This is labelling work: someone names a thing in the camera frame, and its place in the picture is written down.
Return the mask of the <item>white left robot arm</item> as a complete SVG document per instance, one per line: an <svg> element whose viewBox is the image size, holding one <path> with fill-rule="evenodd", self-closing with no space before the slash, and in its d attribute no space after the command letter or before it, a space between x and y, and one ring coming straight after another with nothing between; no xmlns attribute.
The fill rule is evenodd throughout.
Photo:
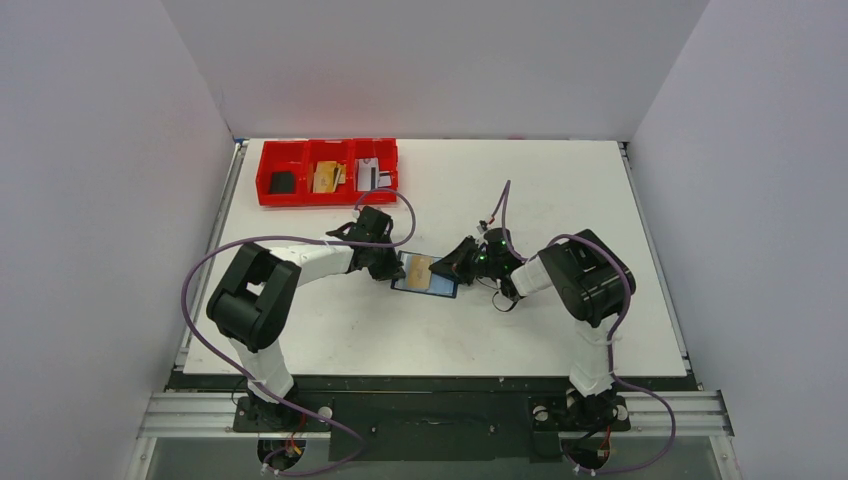
<svg viewBox="0 0 848 480"><path fill-rule="evenodd" d="M272 429L291 427L298 402L279 337L296 290L325 277L366 270L376 281L405 277L391 216L366 206L353 222L310 241L278 250L254 241L240 245L206 306L207 317L236 349L259 416Z"/></svg>

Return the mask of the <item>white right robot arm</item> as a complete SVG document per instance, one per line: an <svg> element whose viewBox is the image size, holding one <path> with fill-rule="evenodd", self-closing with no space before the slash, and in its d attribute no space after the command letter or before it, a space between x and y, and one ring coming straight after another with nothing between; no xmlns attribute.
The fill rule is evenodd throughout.
<svg viewBox="0 0 848 480"><path fill-rule="evenodd" d="M565 416L578 427L588 427L603 415L600 394L615 383L610 351L636 282L629 267L592 230L558 236L522 260L511 249L509 230L488 229L463 239L430 271L467 285L487 278L512 306L548 289L556 292L578 335L568 374L576 392L563 402Z"/></svg>

